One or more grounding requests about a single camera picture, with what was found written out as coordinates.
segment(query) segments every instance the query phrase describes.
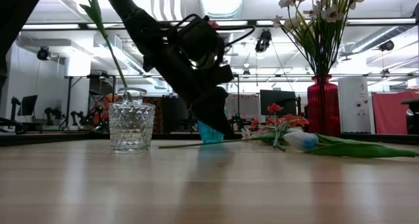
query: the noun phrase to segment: table surface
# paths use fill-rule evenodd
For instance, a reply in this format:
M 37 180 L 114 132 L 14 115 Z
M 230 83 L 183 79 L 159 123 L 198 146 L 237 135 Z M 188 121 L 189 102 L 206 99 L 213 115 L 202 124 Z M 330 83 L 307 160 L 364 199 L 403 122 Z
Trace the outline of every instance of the table surface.
M 196 141 L 129 155 L 106 140 L 0 148 L 0 223 L 419 223 L 418 159 L 157 149 L 182 143 Z

